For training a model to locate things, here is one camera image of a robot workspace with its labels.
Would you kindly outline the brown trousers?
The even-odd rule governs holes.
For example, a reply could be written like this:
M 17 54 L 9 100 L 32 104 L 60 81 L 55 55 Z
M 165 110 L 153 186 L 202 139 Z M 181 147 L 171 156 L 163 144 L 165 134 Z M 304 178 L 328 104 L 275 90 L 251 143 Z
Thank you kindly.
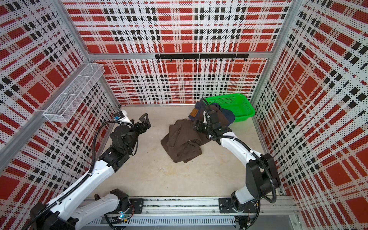
M 161 140 L 161 145 L 174 163 L 187 163 L 202 154 L 200 146 L 210 142 L 206 134 L 193 130 L 193 122 L 177 120 L 169 126 L 169 133 Z

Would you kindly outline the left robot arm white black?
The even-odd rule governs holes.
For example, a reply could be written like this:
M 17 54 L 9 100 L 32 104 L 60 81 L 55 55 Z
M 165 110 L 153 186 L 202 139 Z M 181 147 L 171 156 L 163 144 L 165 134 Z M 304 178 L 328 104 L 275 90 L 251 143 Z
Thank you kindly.
M 107 125 L 117 127 L 110 134 L 112 144 L 100 156 L 96 155 L 96 142 L 100 131 Z M 92 164 L 88 172 L 69 188 L 48 203 L 36 204 L 30 211 L 30 220 L 24 230 L 79 230 L 99 216 L 110 212 L 135 213 L 128 194 L 114 189 L 104 197 L 81 207 L 85 198 L 103 181 L 116 173 L 138 151 L 139 135 L 150 129 L 149 116 L 144 113 L 138 122 L 130 120 L 125 110 L 113 115 L 113 120 L 104 122 L 96 131 L 92 142 Z

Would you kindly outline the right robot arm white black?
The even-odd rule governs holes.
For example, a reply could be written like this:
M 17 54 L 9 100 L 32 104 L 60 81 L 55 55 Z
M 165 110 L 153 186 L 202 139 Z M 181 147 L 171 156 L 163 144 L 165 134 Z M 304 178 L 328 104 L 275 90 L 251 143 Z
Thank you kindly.
M 270 154 L 262 154 L 250 148 L 220 123 L 214 110 L 204 111 L 203 118 L 195 120 L 194 130 L 206 134 L 209 140 L 229 150 L 246 169 L 245 186 L 232 193 L 228 209 L 238 213 L 244 212 L 251 205 L 260 209 L 262 199 L 271 204 L 276 203 L 276 189 L 281 181 L 275 160 Z

